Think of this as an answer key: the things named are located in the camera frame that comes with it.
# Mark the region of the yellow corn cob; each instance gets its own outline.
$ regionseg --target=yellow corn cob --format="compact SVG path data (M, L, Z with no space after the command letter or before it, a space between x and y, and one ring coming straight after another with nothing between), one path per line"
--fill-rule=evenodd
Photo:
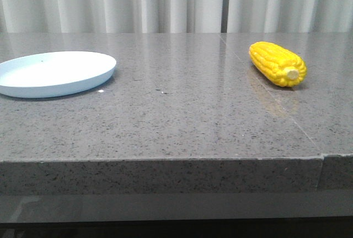
M272 83L292 87L302 82L307 74L305 62L295 53L270 42L257 42L250 46L253 64Z

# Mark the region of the dark floor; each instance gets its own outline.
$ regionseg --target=dark floor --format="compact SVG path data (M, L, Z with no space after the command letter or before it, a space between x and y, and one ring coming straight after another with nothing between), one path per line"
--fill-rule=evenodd
M0 224L0 238L285 237L353 238L353 217L259 220Z

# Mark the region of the speckled stone surface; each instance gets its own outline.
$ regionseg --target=speckled stone surface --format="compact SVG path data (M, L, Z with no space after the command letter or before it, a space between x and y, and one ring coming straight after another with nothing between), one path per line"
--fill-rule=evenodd
M0 34L0 62L67 50L118 61L90 91L0 95L0 193L316 191L323 154L353 153L352 94L339 81L352 76L351 54L334 50L335 67L317 50L331 55L325 34L267 36L312 55L309 71L321 73L293 90L269 85L247 56L258 34ZM351 40L329 36L332 48Z

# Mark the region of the white plate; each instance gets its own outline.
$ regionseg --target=white plate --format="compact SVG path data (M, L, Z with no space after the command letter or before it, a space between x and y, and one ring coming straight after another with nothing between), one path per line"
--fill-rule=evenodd
M96 87L114 72L106 54L63 51L36 54L0 63L0 93L20 98L65 96Z

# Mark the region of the curtain fold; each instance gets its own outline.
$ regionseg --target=curtain fold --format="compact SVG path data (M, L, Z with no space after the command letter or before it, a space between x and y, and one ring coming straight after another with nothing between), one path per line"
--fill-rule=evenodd
M0 31L347 32L353 0L0 0Z

